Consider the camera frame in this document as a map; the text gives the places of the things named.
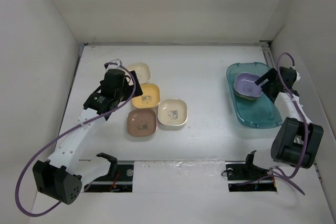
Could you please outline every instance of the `purple cable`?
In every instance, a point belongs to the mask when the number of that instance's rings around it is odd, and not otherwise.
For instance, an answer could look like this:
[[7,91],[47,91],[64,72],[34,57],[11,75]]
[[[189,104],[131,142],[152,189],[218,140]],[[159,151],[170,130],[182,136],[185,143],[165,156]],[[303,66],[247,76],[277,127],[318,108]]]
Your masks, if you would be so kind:
[[300,167],[301,167],[301,164],[302,164],[302,161],[303,161],[303,158],[304,158],[304,154],[306,153],[306,149],[307,149],[307,144],[308,144],[308,123],[307,123],[307,120],[306,120],[306,117],[304,116],[304,114],[302,113],[301,109],[300,109],[300,105],[297,103],[297,101],[294,99],[294,96],[292,94],[292,92],[287,88],[285,82],[283,81],[283,78],[280,74],[280,61],[281,61],[281,58],[284,56],[284,55],[287,55],[289,56],[289,58],[291,59],[292,61],[292,65],[293,67],[295,67],[295,62],[294,62],[294,58],[291,54],[287,53],[287,52],[283,52],[279,58],[278,58],[278,61],[277,61],[277,71],[278,71],[278,76],[279,76],[279,79],[280,79],[280,82],[281,84],[283,85],[283,88],[285,89],[285,91],[289,94],[289,96],[292,98],[293,100],[293,103],[294,103],[294,106],[297,110],[297,112],[299,113],[299,115],[301,116],[302,120],[303,120],[303,124],[304,124],[304,138],[303,138],[303,147],[302,147],[302,151],[301,151],[301,154],[300,154],[300,157],[299,157],[299,160],[298,160],[298,164],[296,165],[295,167],[295,170],[294,172],[292,173],[292,175],[290,176],[287,176],[285,174],[285,172],[280,169],[279,167],[275,167],[275,169],[279,170],[281,172],[281,174],[275,172],[273,170],[273,173],[275,175],[267,175],[267,176],[264,176],[262,178],[259,178],[259,179],[256,179],[256,180],[252,180],[252,181],[247,181],[247,182],[244,182],[244,183],[239,183],[238,185],[247,185],[247,184],[251,184],[253,182],[257,182],[261,179],[265,179],[265,178],[269,178],[269,177],[278,177],[278,178],[281,178],[282,180],[286,181],[287,183],[289,183],[291,186],[293,186],[296,190],[298,190],[300,193],[302,193],[303,195],[305,195],[305,193],[303,192],[303,190],[298,186],[296,185],[293,181],[291,181],[290,179],[291,178],[294,178],[295,175],[297,175]]
[[[105,63],[104,66],[107,67],[108,65],[116,65],[118,66],[118,64],[116,63],[112,63],[112,62],[108,62],[108,63]],[[135,78],[133,77],[133,75],[131,74],[131,72],[129,70],[127,70],[124,66],[120,65],[120,67],[126,71],[126,73],[128,73],[133,81],[133,83],[135,83]],[[136,89],[136,86],[134,85],[133,87],[133,90],[132,90],[132,93],[130,95],[130,97],[127,98],[127,100],[120,106],[114,108],[113,110],[110,110],[104,114],[101,114],[101,115],[97,115],[89,120],[86,120],[85,122],[83,122],[83,124],[88,124],[94,120],[97,120],[99,118],[102,118],[103,116],[107,116],[107,115],[110,115],[112,114],[113,112],[117,111],[118,109],[124,107],[126,105],[126,103],[128,103],[132,97],[134,96],[135,94],[135,89]],[[52,211],[55,207],[57,207],[61,202],[58,202],[56,203],[55,205],[53,205],[51,208],[49,208],[48,210],[44,211],[44,212],[41,212],[39,214],[33,214],[32,212],[28,212],[26,209],[23,208],[23,206],[21,205],[21,202],[20,202],[20,198],[19,198],[19,190],[20,190],[20,185],[21,185],[21,182],[22,182],[22,179],[23,179],[23,176],[25,175],[26,171],[28,170],[29,166],[32,164],[32,162],[38,157],[38,155],[40,155],[43,151],[45,151],[48,147],[52,146],[53,144],[55,144],[59,139],[61,139],[62,137],[66,136],[67,134],[69,134],[70,132],[80,128],[82,125],[81,124],[78,124],[76,125],[75,127],[67,130],[66,132],[60,134],[57,138],[55,138],[54,140],[50,141],[48,144],[46,144],[42,149],[40,149],[34,156],[31,157],[31,159],[28,161],[28,163],[25,165],[25,167],[23,168],[20,176],[19,176],[19,179],[17,180],[17,183],[16,183],[16,187],[15,187],[15,203],[16,203],[16,206],[17,208],[22,212],[24,213],[25,215],[27,216],[30,216],[30,217],[40,217],[42,215],[45,215],[47,213],[49,213],[50,211]]]

